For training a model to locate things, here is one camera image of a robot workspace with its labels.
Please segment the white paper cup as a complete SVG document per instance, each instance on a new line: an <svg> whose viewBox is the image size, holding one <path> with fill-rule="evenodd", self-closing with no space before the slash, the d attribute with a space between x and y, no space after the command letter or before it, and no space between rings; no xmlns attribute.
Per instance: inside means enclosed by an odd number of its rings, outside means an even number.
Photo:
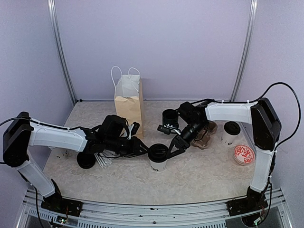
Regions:
<svg viewBox="0 0 304 228"><path fill-rule="evenodd" d="M234 141L239 137L240 133L238 134L231 134L229 132L223 131L221 136L221 142L226 146L233 145Z"/></svg>
<svg viewBox="0 0 304 228"><path fill-rule="evenodd" d="M164 171L166 168L166 164L167 164L167 161L155 162L155 161L150 160L150 166L151 166L152 170L154 170L156 172Z"/></svg>

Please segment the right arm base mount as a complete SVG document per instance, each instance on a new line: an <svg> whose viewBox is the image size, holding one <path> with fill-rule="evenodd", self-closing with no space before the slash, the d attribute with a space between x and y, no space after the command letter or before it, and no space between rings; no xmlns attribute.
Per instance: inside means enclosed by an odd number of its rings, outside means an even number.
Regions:
<svg viewBox="0 0 304 228"><path fill-rule="evenodd" d="M227 202L227 208L230 216L241 215L267 207L268 202L265 198L259 202L256 202L253 199L248 199L247 197L241 199L233 199Z"/></svg>

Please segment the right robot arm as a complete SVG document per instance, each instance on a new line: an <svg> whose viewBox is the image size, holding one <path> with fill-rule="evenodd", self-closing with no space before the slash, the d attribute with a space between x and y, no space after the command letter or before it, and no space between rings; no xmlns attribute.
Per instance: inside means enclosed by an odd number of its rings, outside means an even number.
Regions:
<svg viewBox="0 0 304 228"><path fill-rule="evenodd" d="M243 207L253 211L261 204L261 197L268 186L282 129L270 101L267 98L260 98L255 102L227 103L205 99L197 106L184 102L176 112L187 126L171 141L166 152L168 159L184 153L210 121L238 122L252 126L256 164L247 196L243 200Z"/></svg>

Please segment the brown paper bag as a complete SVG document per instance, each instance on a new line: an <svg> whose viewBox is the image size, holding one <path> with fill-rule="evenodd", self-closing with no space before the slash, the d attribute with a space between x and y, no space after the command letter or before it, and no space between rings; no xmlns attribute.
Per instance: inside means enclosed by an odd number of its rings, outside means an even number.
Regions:
<svg viewBox="0 0 304 228"><path fill-rule="evenodd" d="M143 138L143 91L140 71L131 67L123 74L120 67L111 69L111 79L114 85L114 104L116 114L127 119L128 123L140 124L135 136Z"/></svg>

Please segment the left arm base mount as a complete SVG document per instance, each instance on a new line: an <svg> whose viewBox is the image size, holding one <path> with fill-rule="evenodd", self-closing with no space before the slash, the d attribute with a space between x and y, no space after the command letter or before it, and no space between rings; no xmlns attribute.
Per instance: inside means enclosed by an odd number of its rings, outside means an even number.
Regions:
<svg viewBox="0 0 304 228"><path fill-rule="evenodd" d="M62 197L47 197L41 203L43 209L75 217L80 216L82 206L81 201Z"/></svg>

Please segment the black cup lid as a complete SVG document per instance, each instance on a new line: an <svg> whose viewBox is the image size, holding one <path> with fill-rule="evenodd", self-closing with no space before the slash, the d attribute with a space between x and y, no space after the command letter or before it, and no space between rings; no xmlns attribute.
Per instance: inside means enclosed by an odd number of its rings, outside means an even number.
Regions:
<svg viewBox="0 0 304 228"><path fill-rule="evenodd" d="M167 160L166 153L168 147L162 143L152 145L148 150L148 158L156 163L161 163Z"/></svg>
<svg viewBox="0 0 304 228"><path fill-rule="evenodd" d="M238 123L234 121L229 121L224 124L224 130L227 134L236 136L240 134L240 126Z"/></svg>

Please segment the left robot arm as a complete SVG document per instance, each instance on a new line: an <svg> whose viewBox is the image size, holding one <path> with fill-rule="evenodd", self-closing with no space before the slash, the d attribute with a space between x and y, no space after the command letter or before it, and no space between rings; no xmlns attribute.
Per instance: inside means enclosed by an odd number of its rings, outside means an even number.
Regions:
<svg viewBox="0 0 304 228"><path fill-rule="evenodd" d="M57 184L32 160L29 146L62 148L91 156L111 151L117 157L126 158L148 151L148 147L136 137L139 123L129 125L125 118L117 115L108 115L102 124L93 128L51 125L30 118L27 112L21 112L8 121L11 124L3 134L4 164L17 169L56 211L62 211L67 206L66 200Z"/></svg>

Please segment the bundle of white straws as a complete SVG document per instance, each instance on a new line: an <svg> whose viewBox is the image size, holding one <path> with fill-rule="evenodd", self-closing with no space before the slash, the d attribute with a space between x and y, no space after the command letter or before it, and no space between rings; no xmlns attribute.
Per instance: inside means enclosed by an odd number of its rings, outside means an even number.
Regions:
<svg viewBox="0 0 304 228"><path fill-rule="evenodd" d="M112 163L113 159L120 157L117 153L107 150L95 153L94 156L99 166L103 169L107 168Z"/></svg>

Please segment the cardboard cup carrier tray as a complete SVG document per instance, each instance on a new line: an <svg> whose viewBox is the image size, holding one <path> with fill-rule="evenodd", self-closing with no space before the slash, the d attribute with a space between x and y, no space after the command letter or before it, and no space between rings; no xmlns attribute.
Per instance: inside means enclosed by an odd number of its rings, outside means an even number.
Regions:
<svg viewBox="0 0 304 228"><path fill-rule="evenodd" d="M207 124L191 142L191 146L198 147L201 150L208 148L217 128L218 125L215 122L209 121L209 124Z"/></svg>

